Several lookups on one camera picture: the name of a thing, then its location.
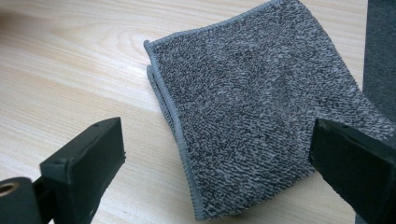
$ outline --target table surface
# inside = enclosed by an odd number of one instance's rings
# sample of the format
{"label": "table surface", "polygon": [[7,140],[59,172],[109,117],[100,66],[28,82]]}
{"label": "table surface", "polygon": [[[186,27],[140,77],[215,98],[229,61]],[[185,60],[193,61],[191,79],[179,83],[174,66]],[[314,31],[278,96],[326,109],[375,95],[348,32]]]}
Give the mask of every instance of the table surface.
{"label": "table surface", "polygon": [[[302,0],[361,86],[367,0]],[[0,177],[38,164],[91,124],[121,117],[127,161],[93,223],[194,223],[174,137],[149,85],[143,41],[227,20],[263,1],[2,0]],[[316,173],[211,223],[354,223]]]}

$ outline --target microfiber cloth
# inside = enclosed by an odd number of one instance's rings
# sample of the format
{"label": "microfiber cloth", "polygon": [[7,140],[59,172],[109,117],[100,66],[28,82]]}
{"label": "microfiber cloth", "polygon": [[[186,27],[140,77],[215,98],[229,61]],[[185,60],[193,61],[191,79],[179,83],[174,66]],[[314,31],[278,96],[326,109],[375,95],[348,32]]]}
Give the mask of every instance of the microfiber cloth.
{"label": "microfiber cloth", "polygon": [[297,0],[145,42],[148,79],[176,138],[197,220],[236,215],[314,172],[315,119],[376,139],[395,124],[364,97]]}

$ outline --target folded towel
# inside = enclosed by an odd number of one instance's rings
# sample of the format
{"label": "folded towel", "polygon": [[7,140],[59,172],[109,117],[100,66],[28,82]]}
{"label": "folded towel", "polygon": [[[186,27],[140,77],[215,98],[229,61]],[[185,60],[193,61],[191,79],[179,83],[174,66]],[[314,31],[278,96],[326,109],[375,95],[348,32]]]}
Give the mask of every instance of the folded towel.
{"label": "folded towel", "polygon": [[235,215],[312,174],[316,118],[383,140],[395,126],[363,96],[297,0],[145,42],[197,220]]}

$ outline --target wooden table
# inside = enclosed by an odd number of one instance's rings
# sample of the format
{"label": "wooden table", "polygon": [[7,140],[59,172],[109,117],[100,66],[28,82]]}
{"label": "wooden table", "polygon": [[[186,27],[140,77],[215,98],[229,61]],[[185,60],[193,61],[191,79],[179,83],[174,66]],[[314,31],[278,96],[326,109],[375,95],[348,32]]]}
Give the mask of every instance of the wooden table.
{"label": "wooden table", "polygon": [[[38,164],[85,128],[121,117],[127,161],[93,223],[194,223],[177,145],[146,76],[143,41],[224,21],[262,2],[2,0],[1,179],[37,179]],[[302,2],[361,86],[367,0]],[[353,222],[352,208],[314,174],[212,223]]]}

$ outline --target wood grain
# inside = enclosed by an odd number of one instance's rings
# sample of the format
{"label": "wood grain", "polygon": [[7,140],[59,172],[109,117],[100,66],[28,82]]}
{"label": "wood grain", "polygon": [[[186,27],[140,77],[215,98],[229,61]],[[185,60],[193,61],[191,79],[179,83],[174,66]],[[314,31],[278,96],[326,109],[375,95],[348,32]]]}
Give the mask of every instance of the wood grain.
{"label": "wood grain", "polygon": [[[302,0],[362,83],[366,0]],[[143,41],[227,20],[262,1],[2,0],[0,177],[38,164],[85,128],[121,117],[127,162],[93,223],[194,223],[177,145],[149,85]],[[212,223],[353,223],[314,174],[272,201]]]}

